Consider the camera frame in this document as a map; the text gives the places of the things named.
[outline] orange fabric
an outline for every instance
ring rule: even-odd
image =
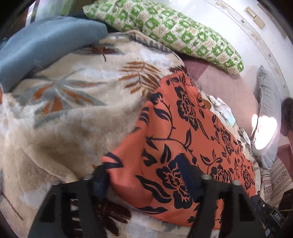
[[[218,181],[241,181],[255,195],[254,172],[242,146],[208,109],[190,78],[178,72],[162,78],[133,131],[102,157],[111,185],[126,202],[163,221],[191,226],[197,205],[181,178],[176,156]],[[215,229],[223,201],[218,201]]]

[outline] green checkered pillow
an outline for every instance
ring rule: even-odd
[[[205,59],[230,74],[243,70],[240,55],[221,35],[163,4],[142,0],[100,0],[84,6],[93,20],[119,31],[136,29],[167,47]]]

